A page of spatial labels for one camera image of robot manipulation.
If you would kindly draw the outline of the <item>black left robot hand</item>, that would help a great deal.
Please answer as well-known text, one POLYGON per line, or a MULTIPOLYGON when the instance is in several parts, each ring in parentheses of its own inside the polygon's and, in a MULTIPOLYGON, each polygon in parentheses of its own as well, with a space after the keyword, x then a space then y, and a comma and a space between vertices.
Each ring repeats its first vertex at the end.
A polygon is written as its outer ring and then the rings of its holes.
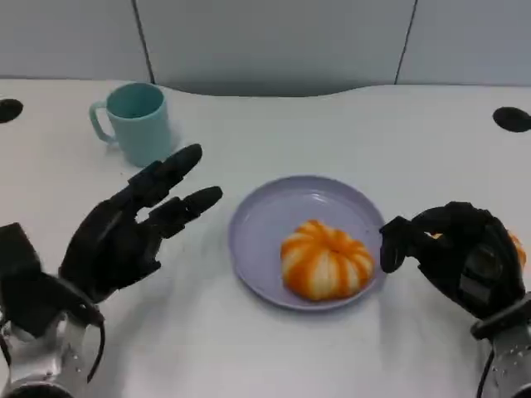
POLYGON ((184 198, 169 196, 201 158, 202 146, 191 144, 151 163, 124 189, 99 203, 71 238, 60 277, 99 303, 160 269, 157 253, 163 240, 222 198, 218 186, 184 198))

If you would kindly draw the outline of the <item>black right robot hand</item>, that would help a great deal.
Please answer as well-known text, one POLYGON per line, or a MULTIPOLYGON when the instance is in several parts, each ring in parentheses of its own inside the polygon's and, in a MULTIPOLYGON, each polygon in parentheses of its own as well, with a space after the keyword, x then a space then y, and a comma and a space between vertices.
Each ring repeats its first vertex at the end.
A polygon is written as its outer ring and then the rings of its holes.
POLYGON ((525 294, 522 267, 503 223, 469 202, 450 202, 401 216, 380 230, 382 270, 393 273, 412 257, 442 294, 478 319, 517 303, 525 294))

